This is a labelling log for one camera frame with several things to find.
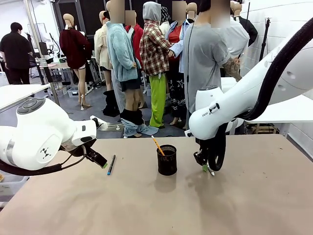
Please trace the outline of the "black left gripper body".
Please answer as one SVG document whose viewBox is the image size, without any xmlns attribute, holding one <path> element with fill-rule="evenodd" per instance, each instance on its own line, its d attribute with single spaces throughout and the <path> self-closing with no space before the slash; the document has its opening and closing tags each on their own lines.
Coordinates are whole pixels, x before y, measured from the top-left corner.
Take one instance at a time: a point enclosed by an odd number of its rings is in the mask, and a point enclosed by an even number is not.
<svg viewBox="0 0 313 235">
<path fill-rule="evenodd" d="M 98 153 L 92 149 L 93 144 L 96 142 L 96 139 L 90 140 L 86 143 L 83 143 L 80 146 L 71 146 L 70 148 L 65 148 L 64 146 L 60 146 L 60 151 L 69 152 L 74 157 L 85 156 L 89 159 L 96 159 L 98 157 Z"/>
</svg>

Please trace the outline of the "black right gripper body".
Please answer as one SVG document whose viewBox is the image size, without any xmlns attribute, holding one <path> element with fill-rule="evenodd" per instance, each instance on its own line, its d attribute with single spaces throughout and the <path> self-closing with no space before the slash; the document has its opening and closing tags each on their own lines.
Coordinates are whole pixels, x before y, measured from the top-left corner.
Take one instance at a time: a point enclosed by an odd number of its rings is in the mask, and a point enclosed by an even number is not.
<svg viewBox="0 0 313 235">
<path fill-rule="evenodd" d="M 199 165 L 207 165 L 208 163 L 207 141 L 196 138 L 196 143 L 200 146 L 200 149 L 198 152 L 194 153 L 194 158 Z"/>
</svg>

